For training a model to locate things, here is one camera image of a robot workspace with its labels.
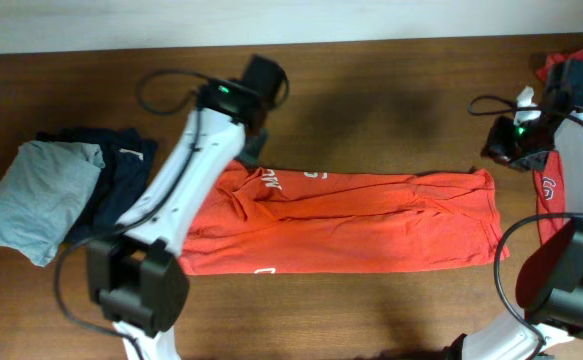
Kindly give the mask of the orange FRAM t-shirt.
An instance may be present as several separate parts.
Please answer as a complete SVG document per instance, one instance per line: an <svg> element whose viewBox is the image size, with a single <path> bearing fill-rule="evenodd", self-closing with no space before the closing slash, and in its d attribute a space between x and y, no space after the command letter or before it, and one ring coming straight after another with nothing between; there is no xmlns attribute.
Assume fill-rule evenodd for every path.
<svg viewBox="0 0 583 360"><path fill-rule="evenodd" d="M484 169L337 174L233 161L179 263L188 275L423 272L490 264L501 236Z"/></svg>

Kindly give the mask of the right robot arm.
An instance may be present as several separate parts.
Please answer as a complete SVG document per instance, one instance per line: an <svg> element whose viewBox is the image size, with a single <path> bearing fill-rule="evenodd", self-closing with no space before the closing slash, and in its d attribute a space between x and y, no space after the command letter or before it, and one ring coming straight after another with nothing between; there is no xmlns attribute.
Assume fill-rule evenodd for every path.
<svg viewBox="0 0 583 360"><path fill-rule="evenodd" d="M553 65L539 103L509 101L495 112L482 154L519 171L545 169L559 156L564 209L523 218L508 228L561 219L563 226L523 264L516 300L503 290L493 266L496 291L506 311L486 328L460 335L445 359L545 359L547 349L583 339L583 61Z"/></svg>

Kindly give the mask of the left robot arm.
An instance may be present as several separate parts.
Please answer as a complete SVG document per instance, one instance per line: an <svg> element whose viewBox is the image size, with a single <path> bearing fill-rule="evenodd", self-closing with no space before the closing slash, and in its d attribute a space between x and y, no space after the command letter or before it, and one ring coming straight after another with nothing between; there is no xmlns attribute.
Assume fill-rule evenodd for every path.
<svg viewBox="0 0 583 360"><path fill-rule="evenodd" d="M176 359L174 325L189 292L177 262L212 185L289 93L286 78L209 79L175 148L113 230L85 241L89 296L129 359Z"/></svg>

